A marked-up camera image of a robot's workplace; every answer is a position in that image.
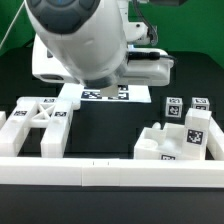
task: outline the gray robot part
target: gray robot part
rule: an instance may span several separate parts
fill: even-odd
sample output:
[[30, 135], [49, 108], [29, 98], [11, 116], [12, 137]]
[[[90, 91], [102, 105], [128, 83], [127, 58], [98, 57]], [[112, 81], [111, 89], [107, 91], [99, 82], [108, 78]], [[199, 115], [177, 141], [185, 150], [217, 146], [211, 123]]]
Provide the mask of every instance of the gray robot part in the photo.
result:
[[49, 32], [75, 33], [96, 11], [100, 0], [27, 0], [28, 7]]

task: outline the small cube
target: small cube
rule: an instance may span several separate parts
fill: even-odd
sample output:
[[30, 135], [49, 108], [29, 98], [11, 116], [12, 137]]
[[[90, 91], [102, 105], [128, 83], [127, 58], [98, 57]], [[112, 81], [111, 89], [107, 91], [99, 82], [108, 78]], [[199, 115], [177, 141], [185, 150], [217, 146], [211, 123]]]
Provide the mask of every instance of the small cube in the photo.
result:
[[3, 127], [3, 125], [6, 122], [6, 115], [5, 112], [0, 111], [0, 129]]
[[181, 117], [183, 107], [182, 98], [167, 97], [166, 99], [166, 117]]
[[198, 97], [192, 98], [192, 108], [198, 110], [209, 110], [209, 106], [210, 103], [207, 98], [198, 98]]

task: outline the white base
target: white base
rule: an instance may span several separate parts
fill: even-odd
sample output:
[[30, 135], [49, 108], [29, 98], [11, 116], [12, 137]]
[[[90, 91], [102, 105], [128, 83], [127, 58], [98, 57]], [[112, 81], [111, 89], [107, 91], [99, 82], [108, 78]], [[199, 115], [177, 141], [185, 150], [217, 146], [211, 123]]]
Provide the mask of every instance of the white base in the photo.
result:
[[224, 162], [0, 158], [0, 184], [224, 187]]

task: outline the black table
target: black table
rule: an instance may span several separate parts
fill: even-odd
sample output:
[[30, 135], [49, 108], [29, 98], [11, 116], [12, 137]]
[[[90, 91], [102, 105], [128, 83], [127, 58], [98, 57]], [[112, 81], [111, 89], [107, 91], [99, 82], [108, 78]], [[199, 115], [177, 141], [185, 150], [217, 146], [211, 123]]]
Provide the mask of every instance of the black table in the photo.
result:
[[[32, 49], [0, 58], [0, 110], [21, 96], [54, 97], [62, 85], [31, 76]], [[132, 158], [143, 127], [183, 124], [192, 97], [207, 97], [224, 127], [224, 70], [201, 53], [171, 52], [179, 60], [171, 84], [150, 88], [152, 103], [83, 102], [74, 112], [64, 157]], [[182, 118], [165, 117], [166, 97], [182, 97]], [[40, 157], [44, 130], [32, 129], [19, 156]], [[223, 223], [224, 189], [0, 186], [0, 223]]]

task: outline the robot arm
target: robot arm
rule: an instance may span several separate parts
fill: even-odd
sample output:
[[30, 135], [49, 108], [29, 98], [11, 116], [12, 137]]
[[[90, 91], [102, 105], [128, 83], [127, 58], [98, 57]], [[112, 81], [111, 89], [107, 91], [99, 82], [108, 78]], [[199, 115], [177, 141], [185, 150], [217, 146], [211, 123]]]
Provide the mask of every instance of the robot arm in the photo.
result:
[[[150, 42], [144, 23], [128, 22], [128, 2], [25, 0], [37, 33], [34, 75], [47, 82], [81, 83], [97, 89], [118, 84], [169, 84], [172, 60], [157, 58], [151, 63], [146, 58], [128, 58], [130, 51], [137, 51], [130, 50], [129, 44]], [[47, 51], [53, 59], [47, 57]], [[139, 52], [167, 55], [158, 49], [140, 49]]]

